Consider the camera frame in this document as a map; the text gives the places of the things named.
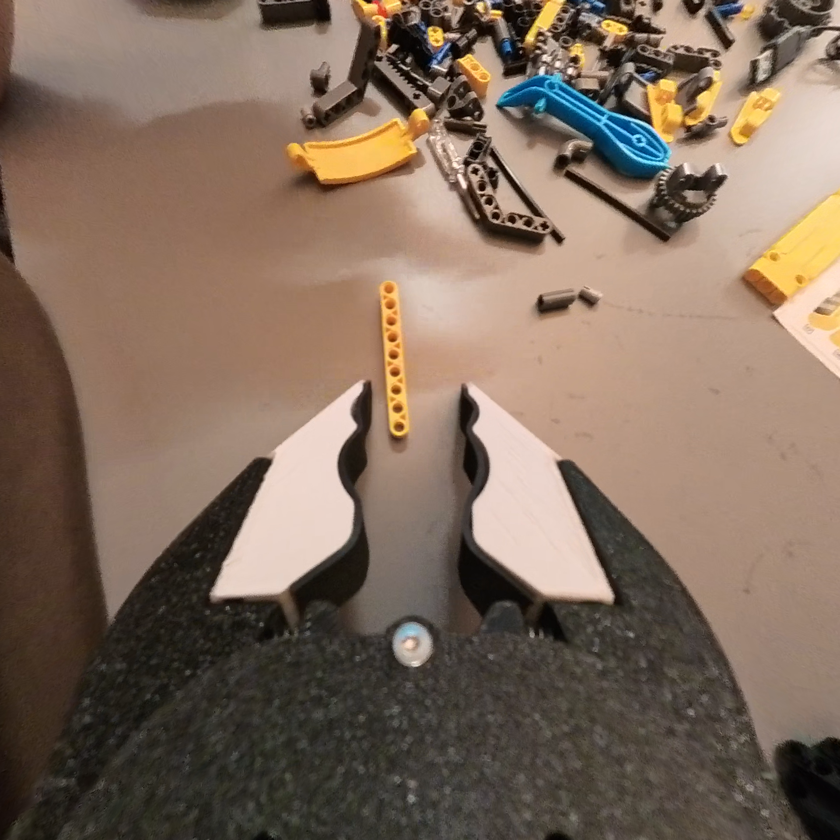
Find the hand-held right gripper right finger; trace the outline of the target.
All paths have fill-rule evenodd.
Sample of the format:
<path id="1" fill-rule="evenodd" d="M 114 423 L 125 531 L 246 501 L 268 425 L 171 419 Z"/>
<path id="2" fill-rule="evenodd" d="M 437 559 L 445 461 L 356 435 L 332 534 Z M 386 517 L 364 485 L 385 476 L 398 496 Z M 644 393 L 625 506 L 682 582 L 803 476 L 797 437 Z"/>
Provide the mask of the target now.
<path id="1" fill-rule="evenodd" d="M 478 614 L 510 602 L 540 624 L 555 605 L 614 606 L 564 475 L 570 463 L 473 383 L 460 388 L 458 427 L 469 483 L 458 581 Z"/>

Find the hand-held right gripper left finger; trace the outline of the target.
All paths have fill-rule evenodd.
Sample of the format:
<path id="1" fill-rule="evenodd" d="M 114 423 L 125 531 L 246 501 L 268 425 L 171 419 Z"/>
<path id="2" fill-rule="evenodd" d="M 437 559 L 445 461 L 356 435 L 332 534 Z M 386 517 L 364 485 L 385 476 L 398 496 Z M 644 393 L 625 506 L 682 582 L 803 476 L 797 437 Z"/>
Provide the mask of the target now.
<path id="1" fill-rule="evenodd" d="M 341 606 L 361 588 L 369 549 L 355 484 L 371 414 L 371 382 L 358 381 L 270 453 L 211 603 L 275 603 L 294 627 L 311 602 Z"/>

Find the yellow straight beam with holes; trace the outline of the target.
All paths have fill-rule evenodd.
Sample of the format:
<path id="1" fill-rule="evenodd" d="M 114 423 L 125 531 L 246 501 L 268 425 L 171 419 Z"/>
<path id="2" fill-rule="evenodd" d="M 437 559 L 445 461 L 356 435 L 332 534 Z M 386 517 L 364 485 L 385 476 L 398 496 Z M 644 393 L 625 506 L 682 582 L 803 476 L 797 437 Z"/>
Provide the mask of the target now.
<path id="1" fill-rule="evenodd" d="M 379 287 L 381 334 L 385 372 L 385 407 L 388 432 L 394 439 L 408 435 L 406 368 L 399 286 L 386 280 Z"/>

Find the black bent beam with holes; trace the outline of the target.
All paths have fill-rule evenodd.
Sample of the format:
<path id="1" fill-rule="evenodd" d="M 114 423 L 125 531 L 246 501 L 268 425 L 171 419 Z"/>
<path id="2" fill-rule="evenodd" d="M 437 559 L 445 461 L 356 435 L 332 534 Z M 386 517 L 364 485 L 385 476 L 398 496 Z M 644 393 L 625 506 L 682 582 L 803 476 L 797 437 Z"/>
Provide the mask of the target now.
<path id="1" fill-rule="evenodd" d="M 478 226 L 500 238 L 521 240 L 537 245 L 554 233 L 551 222 L 542 216 L 505 209 L 490 181 L 489 170 L 482 163 L 460 167 L 456 176 L 458 192 Z"/>

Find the thin black axle rod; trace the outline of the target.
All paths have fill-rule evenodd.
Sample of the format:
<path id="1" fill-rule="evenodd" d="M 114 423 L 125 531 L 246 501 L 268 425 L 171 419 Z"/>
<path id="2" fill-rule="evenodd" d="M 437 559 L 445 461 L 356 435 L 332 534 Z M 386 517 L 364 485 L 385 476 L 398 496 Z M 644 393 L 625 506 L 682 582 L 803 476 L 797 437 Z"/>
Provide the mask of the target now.
<path id="1" fill-rule="evenodd" d="M 565 236 L 558 229 L 557 225 L 554 224 L 554 222 L 550 219 L 547 213 L 542 209 L 542 207 L 537 203 L 537 201 L 533 198 L 531 193 L 521 183 L 521 181 L 516 176 L 515 172 L 510 167 L 509 163 L 499 152 L 494 142 L 490 143 L 489 154 L 492 160 L 496 163 L 500 173 L 507 180 L 511 189 L 521 199 L 525 207 L 531 212 L 532 215 L 544 218 L 549 224 L 549 235 L 551 236 L 551 238 L 555 241 L 557 245 L 563 245 L 565 241 Z"/>

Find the long black axle rod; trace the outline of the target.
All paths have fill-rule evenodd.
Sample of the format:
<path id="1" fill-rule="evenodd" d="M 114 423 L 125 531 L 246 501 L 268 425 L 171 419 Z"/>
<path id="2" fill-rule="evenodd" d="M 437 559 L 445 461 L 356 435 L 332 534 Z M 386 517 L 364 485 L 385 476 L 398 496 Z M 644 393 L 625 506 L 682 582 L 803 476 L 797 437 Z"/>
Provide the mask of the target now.
<path id="1" fill-rule="evenodd" d="M 630 206 L 624 200 L 608 192 L 604 187 L 593 182 L 582 172 L 572 168 L 566 168 L 563 171 L 563 177 L 566 180 L 573 183 L 574 185 L 580 187 L 589 195 L 595 197 L 603 204 L 617 211 L 626 219 L 635 223 L 637 226 L 643 228 L 648 233 L 655 236 L 659 241 L 667 243 L 671 239 L 671 231 L 667 227 L 654 220 L 650 213 L 644 212 L 641 209 L 637 209 L 633 206 Z"/>

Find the printed instruction booklet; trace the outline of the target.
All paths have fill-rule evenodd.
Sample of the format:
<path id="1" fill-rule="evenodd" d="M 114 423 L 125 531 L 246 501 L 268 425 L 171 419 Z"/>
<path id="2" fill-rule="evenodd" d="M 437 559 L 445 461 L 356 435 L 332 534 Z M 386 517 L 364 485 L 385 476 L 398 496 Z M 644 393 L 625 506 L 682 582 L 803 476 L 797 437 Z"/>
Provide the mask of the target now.
<path id="1" fill-rule="evenodd" d="M 809 354 L 839 377 L 839 281 L 816 281 L 777 307 L 773 318 Z"/>

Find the dark grey gear piece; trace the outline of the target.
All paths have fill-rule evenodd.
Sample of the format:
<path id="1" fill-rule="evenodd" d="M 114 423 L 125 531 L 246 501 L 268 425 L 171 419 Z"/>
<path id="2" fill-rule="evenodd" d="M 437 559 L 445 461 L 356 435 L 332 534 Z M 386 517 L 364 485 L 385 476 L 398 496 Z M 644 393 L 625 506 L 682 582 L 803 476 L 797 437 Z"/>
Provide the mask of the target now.
<path id="1" fill-rule="evenodd" d="M 697 171 L 691 164 L 670 167 L 656 176 L 647 209 L 670 228 L 679 228 L 708 213 L 728 180 L 722 164 Z"/>

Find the yellow curved panel piece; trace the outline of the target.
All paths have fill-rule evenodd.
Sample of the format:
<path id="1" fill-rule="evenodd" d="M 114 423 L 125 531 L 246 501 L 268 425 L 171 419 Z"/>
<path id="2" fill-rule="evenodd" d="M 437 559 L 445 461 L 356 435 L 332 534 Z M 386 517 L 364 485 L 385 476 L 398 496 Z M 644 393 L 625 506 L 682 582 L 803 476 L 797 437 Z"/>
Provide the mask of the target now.
<path id="1" fill-rule="evenodd" d="M 415 141 L 425 135 L 431 122 L 418 108 L 407 121 L 392 119 L 343 140 L 289 143 L 286 154 L 296 169 L 313 175 L 321 186 L 366 182 L 411 162 L 417 155 Z"/>

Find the clear plastic connector piece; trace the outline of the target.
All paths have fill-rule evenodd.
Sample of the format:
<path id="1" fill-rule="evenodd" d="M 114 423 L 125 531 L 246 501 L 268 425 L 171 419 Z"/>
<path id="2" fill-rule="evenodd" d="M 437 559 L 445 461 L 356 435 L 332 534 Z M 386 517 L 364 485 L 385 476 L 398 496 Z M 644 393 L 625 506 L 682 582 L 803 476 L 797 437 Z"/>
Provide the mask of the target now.
<path id="1" fill-rule="evenodd" d="M 427 147 L 447 183 L 459 193 L 467 194 L 469 187 L 465 165 L 457 153 L 442 120 L 433 119 L 430 122 L 427 132 Z"/>

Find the yellow flat panel piece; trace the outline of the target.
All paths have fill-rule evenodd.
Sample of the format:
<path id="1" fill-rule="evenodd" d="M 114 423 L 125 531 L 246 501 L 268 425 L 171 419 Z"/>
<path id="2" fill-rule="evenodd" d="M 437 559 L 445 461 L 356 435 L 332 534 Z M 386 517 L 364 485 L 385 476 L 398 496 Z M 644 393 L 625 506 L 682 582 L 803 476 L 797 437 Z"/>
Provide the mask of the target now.
<path id="1" fill-rule="evenodd" d="M 839 257 L 839 191 L 831 194 L 747 268 L 742 280 L 781 305 Z"/>

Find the black plastic part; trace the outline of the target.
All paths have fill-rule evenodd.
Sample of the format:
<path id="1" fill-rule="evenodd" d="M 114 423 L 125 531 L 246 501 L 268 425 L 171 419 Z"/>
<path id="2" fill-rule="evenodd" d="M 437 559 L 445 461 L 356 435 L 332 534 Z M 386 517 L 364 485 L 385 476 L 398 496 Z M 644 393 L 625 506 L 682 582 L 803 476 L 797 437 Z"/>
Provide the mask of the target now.
<path id="1" fill-rule="evenodd" d="M 789 740 L 775 748 L 773 761 L 784 794 L 815 833 L 838 835 L 839 739 L 807 746 Z"/>

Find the blue plastic separator tool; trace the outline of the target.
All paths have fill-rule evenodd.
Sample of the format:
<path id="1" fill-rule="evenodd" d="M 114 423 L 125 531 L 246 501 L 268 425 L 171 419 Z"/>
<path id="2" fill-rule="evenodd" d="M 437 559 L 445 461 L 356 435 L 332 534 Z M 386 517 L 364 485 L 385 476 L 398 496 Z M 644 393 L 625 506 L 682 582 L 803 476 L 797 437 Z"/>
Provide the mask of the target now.
<path id="1" fill-rule="evenodd" d="M 497 107 L 547 113 L 590 140 L 595 152 L 622 175 L 648 180 L 669 168 L 671 149 L 651 125 L 607 110 L 561 76 L 528 78 L 504 92 Z"/>

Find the small yellow panel piece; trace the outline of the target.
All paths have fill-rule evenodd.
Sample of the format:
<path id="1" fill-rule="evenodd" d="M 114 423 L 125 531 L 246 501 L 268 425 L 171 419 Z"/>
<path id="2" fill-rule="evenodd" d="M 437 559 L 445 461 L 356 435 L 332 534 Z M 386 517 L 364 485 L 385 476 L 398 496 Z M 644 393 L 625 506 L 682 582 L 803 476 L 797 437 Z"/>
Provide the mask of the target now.
<path id="1" fill-rule="evenodd" d="M 781 98 L 782 91 L 773 87 L 752 91 L 731 123 L 730 140 L 736 146 L 749 142 L 770 117 Z"/>

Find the pile of small building parts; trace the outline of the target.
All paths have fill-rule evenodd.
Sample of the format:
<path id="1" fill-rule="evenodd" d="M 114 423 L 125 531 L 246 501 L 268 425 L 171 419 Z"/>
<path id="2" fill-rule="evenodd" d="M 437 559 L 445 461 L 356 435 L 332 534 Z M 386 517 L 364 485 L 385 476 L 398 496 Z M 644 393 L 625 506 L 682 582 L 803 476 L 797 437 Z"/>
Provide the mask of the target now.
<path id="1" fill-rule="evenodd" d="M 706 20 L 719 48 L 664 45 L 662 2 L 351 2 L 374 34 L 371 77 L 409 118 L 483 133 L 490 73 L 475 47 L 490 39 L 507 79 L 557 77 L 586 100 L 644 123 L 666 141 L 666 120 L 698 140 L 725 125 L 712 112 L 730 21 L 744 2 L 681 2 Z"/>

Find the black rectangular frame piece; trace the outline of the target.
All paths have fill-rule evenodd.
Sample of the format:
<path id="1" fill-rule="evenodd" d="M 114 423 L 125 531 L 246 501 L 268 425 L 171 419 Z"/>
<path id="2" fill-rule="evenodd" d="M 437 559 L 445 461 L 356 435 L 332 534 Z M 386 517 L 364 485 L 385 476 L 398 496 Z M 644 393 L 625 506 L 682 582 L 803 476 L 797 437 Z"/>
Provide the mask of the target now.
<path id="1" fill-rule="evenodd" d="M 330 1 L 257 1 L 261 24 L 265 27 L 329 23 Z"/>

